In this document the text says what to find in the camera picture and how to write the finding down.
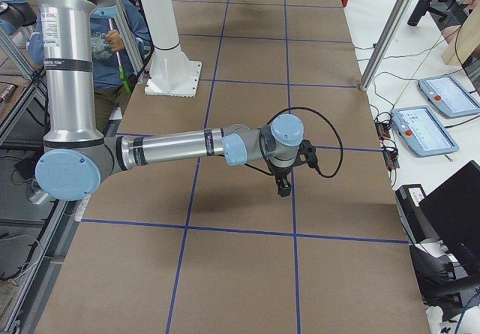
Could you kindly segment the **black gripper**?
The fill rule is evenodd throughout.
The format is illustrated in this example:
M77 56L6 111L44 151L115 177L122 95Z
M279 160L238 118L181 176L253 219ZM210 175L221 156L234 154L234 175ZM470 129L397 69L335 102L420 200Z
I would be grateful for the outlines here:
M267 160L268 167L274 174L275 182L277 184L277 193L280 197L288 197L291 195L292 185L288 180L288 175L292 172L292 169L300 165L300 160L295 159L290 165L286 167L279 167L273 162L273 159Z

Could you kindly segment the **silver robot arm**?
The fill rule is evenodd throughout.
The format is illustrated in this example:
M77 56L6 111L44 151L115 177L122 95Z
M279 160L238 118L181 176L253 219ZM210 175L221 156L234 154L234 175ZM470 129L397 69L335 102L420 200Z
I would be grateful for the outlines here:
M90 19L115 0L35 0L40 8L50 129L35 177L52 197L80 200L109 176L135 166L204 156L223 156L230 166L263 159L280 196L288 196L288 174L306 150L304 126L288 112L268 124L156 137L105 137L96 128Z
M140 7L140 0L129 0ZM37 14L28 0L1 0L1 30L8 36L25 29L32 32L37 21Z

